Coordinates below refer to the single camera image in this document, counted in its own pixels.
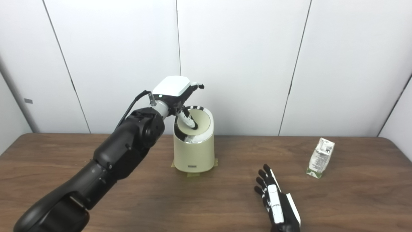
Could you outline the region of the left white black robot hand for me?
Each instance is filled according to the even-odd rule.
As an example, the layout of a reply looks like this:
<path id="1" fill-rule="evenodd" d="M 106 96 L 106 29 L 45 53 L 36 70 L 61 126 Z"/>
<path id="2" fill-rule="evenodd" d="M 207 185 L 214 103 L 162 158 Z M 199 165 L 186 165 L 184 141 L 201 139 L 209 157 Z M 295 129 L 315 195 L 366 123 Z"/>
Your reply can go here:
<path id="1" fill-rule="evenodd" d="M 198 82 L 190 82 L 184 76 L 168 76 L 149 93 L 150 106 L 163 119 L 174 115 L 180 118 L 189 128 L 196 130 L 198 124 L 190 115 L 184 103 L 197 89 L 204 89 L 204 85 Z"/>

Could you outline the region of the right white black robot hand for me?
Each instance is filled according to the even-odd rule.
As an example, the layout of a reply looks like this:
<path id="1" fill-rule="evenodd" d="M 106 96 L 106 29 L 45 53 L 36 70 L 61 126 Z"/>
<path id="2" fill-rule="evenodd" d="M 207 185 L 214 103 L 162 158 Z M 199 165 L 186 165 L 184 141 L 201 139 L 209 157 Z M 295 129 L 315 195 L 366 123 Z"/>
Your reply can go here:
<path id="1" fill-rule="evenodd" d="M 301 218 L 290 193 L 284 193 L 267 165 L 259 169 L 254 191 L 262 198 L 271 223 L 271 232 L 300 232 Z"/>

